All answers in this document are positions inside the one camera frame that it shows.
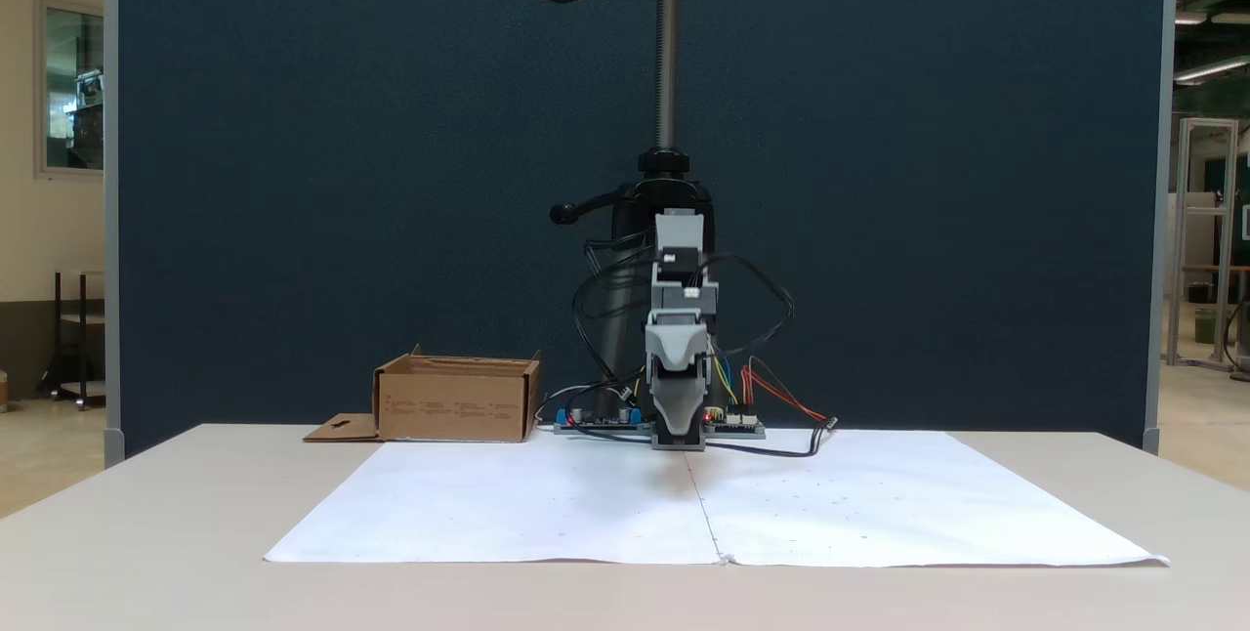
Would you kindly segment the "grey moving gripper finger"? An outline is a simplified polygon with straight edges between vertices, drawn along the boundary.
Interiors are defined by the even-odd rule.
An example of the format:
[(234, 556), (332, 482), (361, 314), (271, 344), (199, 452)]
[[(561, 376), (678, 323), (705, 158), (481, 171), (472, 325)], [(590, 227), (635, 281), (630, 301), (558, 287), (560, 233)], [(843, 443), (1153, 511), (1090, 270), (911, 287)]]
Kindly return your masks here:
[(651, 447), (656, 451), (704, 451), (705, 401), (704, 395), (652, 396), (656, 416), (651, 426)]

